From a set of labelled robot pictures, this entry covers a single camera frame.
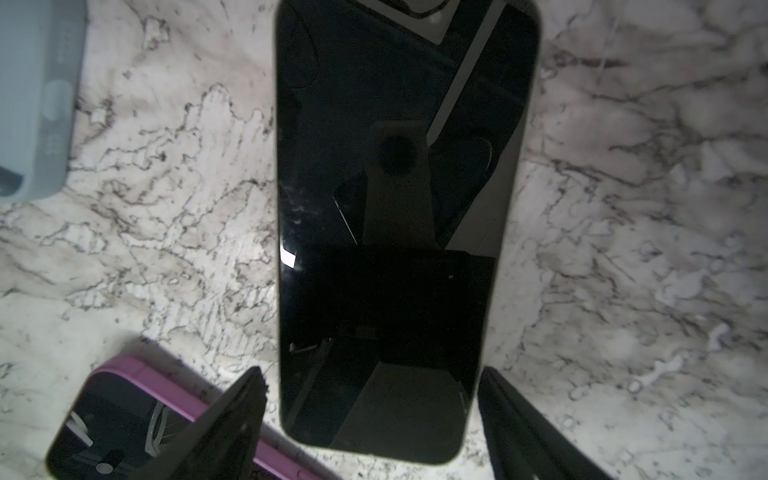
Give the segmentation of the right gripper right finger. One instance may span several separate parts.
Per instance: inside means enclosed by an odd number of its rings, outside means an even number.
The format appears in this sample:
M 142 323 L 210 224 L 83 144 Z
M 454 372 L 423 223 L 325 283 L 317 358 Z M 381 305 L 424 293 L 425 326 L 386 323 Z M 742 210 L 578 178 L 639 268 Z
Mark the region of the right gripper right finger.
M 496 479 L 607 479 L 496 369 L 480 375 L 478 406 Z

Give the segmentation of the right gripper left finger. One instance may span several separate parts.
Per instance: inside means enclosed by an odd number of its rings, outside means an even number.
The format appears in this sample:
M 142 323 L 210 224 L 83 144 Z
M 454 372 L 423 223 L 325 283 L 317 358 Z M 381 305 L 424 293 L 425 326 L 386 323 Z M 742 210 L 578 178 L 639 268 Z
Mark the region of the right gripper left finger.
M 133 479 L 248 479 L 253 469 L 267 385 L 249 368 L 161 454 Z

